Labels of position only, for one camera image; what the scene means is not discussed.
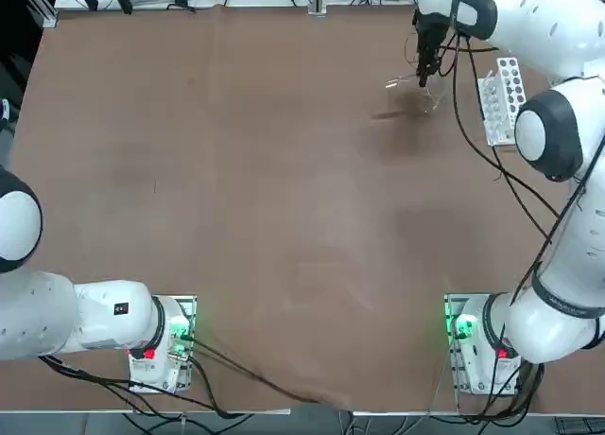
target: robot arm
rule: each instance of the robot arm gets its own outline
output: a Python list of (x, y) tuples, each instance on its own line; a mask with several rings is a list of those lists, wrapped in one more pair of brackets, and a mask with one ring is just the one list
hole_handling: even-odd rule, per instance
[[(565, 80), (530, 99), (515, 123), (516, 144), (536, 170), (577, 187), (605, 133), (605, 6), (599, 0), (418, 0), (421, 86), (437, 71), (449, 27), (508, 51), (550, 78)], [(475, 320), (462, 342), (471, 390), (491, 383), (496, 356), (543, 363), (565, 357), (605, 331), (605, 158), (562, 220), (531, 285), (476, 296), (462, 310)], [(498, 334), (506, 326), (505, 349)], [(510, 367), (498, 367), (502, 384)]]
[(605, 14), (599, 0), (418, 0), (421, 86), (437, 72), (449, 27), (561, 80), (602, 74)]
[(0, 166), (0, 360), (127, 349), (132, 381), (175, 391), (187, 359), (175, 328), (187, 334), (190, 324), (179, 303), (138, 282), (74, 285), (21, 268), (42, 230), (35, 194)]

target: floor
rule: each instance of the floor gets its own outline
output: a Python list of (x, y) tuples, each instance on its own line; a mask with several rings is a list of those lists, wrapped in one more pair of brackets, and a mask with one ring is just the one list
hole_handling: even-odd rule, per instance
[[(342, 413), (346, 422), (348, 416)], [(133, 419), (143, 427), (151, 427), (160, 422), (157, 418), (134, 416)], [(196, 414), (196, 421), (202, 422), (212, 430), (220, 430), (230, 423), (219, 420), (214, 414)], [(368, 418), (358, 418), (357, 426), (365, 429)], [(400, 427), (403, 418), (374, 417), (368, 433), (370, 435), (389, 435)], [(463, 435), (478, 432), (476, 426), (450, 426), (433, 420), (422, 421), (411, 432), (416, 435)], [(0, 415), (0, 433), (3, 435), (28, 435), (37, 433), (60, 433), (61, 435), (135, 435), (141, 433), (121, 415), (115, 413), (62, 413), (62, 414), (2, 414)], [(186, 425), (184, 432), (179, 423), (163, 426), (153, 431), (156, 435), (196, 434), (202, 429)], [(293, 409), (292, 414), (286, 415), (255, 415), (250, 421), (231, 431), (236, 434), (289, 434), (289, 435), (338, 435), (341, 433), (337, 414), (332, 409), (322, 406), (301, 406)], [(518, 433), (524, 435), (550, 435), (556, 433), (554, 419), (551, 417), (534, 416), (519, 426), (504, 429), (490, 426), (485, 435)]]

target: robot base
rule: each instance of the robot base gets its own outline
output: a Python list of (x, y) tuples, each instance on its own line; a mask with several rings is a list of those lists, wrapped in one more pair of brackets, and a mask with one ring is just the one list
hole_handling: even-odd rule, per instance
[[(136, 359), (129, 355), (130, 380), (162, 388), (167, 392), (188, 390), (191, 386), (193, 344), (180, 340), (181, 335), (193, 337), (196, 327), (196, 296), (156, 295), (165, 313), (164, 335), (152, 354)], [(135, 392), (154, 390), (130, 387)]]
[[(496, 352), (488, 343), (481, 322), (483, 305), (488, 296), (452, 293), (444, 296), (445, 322), (457, 401), (459, 392), (489, 394), (492, 389)], [(520, 357), (498, 359), (494, 393), (500, 391), (520, 363)], [(514, 376), (501, 392), (502, 395), (516, 394), (518, 374), (515, 375), (517, 376)]]

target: green led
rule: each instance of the green led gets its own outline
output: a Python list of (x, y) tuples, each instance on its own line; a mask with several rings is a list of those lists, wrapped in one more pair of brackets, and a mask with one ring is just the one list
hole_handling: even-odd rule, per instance
[(187, 326), (183, 326), (182, 324), (177, 324), (170, 327), (170, 334), (174, 336), (184, 336), (189, 331)]
[(474, 315), (460, 314), (456, 319), (456, 337), (466, 339), (473, 334), (473, 325), (476, 323)]

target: brown table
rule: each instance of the brown table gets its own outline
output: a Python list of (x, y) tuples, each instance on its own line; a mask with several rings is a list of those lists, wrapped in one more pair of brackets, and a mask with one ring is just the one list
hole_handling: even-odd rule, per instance
[[(424, 116), (385, 90), (411, 71), (409, 23), (401, 8), (62, 16), (13, 153), (45, 214), (30, 266), (197, 294), (198, 334), (283, 387), (347, 409), (426, 410), (447, 346), (443, 294), (514, 288), (540, 236), (462, 140), (451, 96)], [(461, 58), (460, 113), (487, 149)], [(545, 86), (524, 76), (530, 93)], [(504, 159), (561, 203), (563, 185)], [(549, 364), (532, 410), (604, 413), (603, 358)], [(68, 359), (128, 373), (124, 352)], [(208, 369), (227, 408), (291, 404)], [(0, 380), (1, 409), (124, 408), (36, 359), (2, 363)], [(189, 394), (206, 399), (198, 381)], [(433, 409), (455, 409), (447, 372)]]

